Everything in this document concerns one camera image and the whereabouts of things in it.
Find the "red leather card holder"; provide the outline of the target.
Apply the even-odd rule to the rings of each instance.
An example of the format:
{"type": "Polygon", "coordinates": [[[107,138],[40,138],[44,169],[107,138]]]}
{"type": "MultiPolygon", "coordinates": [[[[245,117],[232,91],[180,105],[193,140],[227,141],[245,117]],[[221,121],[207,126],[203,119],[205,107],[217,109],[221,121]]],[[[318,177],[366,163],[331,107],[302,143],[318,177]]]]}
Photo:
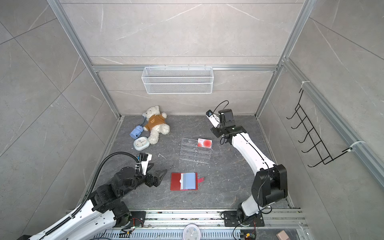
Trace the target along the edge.
{"type": "Polygon", "coordinates": [[[195,191],[205,178],[198,178],[198,173],[171,173],[171,191],[195,191]]]}

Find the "clear acrylic card stand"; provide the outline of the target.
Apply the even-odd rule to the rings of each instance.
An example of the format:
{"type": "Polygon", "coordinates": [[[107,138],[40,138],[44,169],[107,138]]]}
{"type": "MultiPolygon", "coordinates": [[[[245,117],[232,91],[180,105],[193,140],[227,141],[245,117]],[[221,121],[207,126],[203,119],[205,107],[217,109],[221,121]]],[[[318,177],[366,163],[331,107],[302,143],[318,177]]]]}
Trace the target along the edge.
{"type": "Polygon", "coordinates": [[[213,153],[213,145],[211,149],[199,148],[198,139],[182,138],[180,159],[200,164],[209,164],[213,153]]]}

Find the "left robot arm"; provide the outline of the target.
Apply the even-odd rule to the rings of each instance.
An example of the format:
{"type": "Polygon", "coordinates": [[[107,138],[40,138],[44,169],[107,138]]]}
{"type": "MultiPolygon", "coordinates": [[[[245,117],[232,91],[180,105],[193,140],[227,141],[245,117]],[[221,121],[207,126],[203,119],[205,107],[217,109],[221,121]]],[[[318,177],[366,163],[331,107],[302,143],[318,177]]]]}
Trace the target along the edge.
{"type": "Polygon", "coordinates": [[[129,224],[131,212],[122,198],[140,185],[159,186],[167,170],[146,175],[133,167],[124,167],[87,198],[83,206],[64,216],[36,235],[23,235],[20,240],[86,240],[115,226],[129,224]]]}

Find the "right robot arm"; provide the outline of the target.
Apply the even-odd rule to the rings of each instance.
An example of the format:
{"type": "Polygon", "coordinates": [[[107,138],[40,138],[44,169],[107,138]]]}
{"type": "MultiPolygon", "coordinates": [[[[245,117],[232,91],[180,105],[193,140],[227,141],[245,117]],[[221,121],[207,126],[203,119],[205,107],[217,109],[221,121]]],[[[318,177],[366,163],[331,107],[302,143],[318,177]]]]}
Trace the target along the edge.
{"type": "Polygon", "coordinates": [[[223,212],[225,219],[237,221],[226,226],[248,226],[262,219],[263,210],[288,196],[288,174],[283,165],[271,161],[252,141],[242,126],[237,126],[231,109],[224,109],[217,114],[209,110],[207,118],[213,127],[212,133],[221,139],[221,143],[230,143],[237,149],[251,167],[255,178],[251,187],[252,194],[242,202],[233,219],[229,212],[223,212]]]}

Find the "light blue alarm clock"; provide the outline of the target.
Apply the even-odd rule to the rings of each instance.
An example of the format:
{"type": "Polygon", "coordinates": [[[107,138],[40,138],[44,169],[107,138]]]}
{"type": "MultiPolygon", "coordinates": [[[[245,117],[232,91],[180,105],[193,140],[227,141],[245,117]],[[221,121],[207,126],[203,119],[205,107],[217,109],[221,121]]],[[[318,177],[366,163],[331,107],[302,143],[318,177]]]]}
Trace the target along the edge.
{"type": "Polygon", "coordinates": [[[150,146],[149,140],[147,137],[139,137],[134,140],[134,148],[137,151],[142,151],[150,146]]]}

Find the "blue small bottle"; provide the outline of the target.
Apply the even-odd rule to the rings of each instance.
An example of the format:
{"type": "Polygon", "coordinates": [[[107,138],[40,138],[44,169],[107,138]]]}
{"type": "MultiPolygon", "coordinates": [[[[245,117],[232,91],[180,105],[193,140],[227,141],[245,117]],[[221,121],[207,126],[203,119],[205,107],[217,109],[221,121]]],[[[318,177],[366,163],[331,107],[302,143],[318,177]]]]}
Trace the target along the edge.
{"type": "Polygon", "coordinates": [[[144,131],[144,128],[143,126],[141,125],[138,125],[136,126],[130,133],[130,137],[133,138],[133,139],[137,139],[140,137],[140,135],[142,134],[142,132],[144,131]]]}

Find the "white teddy bear orange shirt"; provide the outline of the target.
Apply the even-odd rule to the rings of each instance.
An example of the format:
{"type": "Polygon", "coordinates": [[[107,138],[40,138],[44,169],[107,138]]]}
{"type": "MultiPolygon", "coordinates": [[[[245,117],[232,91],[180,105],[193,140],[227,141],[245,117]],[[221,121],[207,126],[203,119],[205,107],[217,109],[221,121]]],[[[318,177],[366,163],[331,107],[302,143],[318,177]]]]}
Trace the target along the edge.
{"type": "Polygon", "coordinates": [[[170,133],[170,126],[166,123],[167,114],[161,113],[159,106],[147,109],[144,117],[147,120],[144,131],[150,132],[150,136],[148,137],[150,145],[158,143],[160,134],[167,135],[170,133]]]}

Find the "white round clock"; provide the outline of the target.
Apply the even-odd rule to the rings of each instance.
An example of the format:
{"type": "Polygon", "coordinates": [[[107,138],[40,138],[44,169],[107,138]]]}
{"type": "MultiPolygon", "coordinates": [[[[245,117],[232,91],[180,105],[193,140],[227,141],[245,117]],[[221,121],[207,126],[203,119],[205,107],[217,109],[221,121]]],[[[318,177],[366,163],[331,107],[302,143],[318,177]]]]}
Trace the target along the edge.
{"type": "Polygon", "coordinates": [[[189,224],[183,230],[183,240],[200,240],[201,237],[201,230],[195,224],[189,224]]]}

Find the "pink block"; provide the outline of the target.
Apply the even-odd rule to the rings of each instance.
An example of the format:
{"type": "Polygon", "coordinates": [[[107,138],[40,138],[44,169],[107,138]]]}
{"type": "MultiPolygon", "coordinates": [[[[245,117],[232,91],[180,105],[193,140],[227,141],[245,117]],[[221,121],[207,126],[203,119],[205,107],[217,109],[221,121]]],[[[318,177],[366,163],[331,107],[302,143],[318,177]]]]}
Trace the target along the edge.
{"type": "Polygon", "coordinates": [[[278,240],[291,240],[291,238],[285,231],[280,231],[276,234],[276,237],[278,238],[278,240]]]}

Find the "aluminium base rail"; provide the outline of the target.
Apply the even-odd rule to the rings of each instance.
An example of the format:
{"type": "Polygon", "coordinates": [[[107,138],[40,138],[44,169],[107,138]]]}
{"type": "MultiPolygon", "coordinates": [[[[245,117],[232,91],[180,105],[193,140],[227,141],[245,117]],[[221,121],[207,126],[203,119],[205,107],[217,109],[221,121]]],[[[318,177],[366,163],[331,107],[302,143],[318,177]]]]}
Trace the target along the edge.
{"type": "Polygon", "coordinates": [[[262,230],[297,231],[300,240],[312,239],[307,222],[298,209],[276,209],[244,222],[234,210],[134,210],[122,220],[113,212],[80,212],[79,215],[47,236],[50,240],[171,240],[182,239],[183,232],[196,226],[200,239],[242,239],[249,233],[259,236],[262,230]]]}

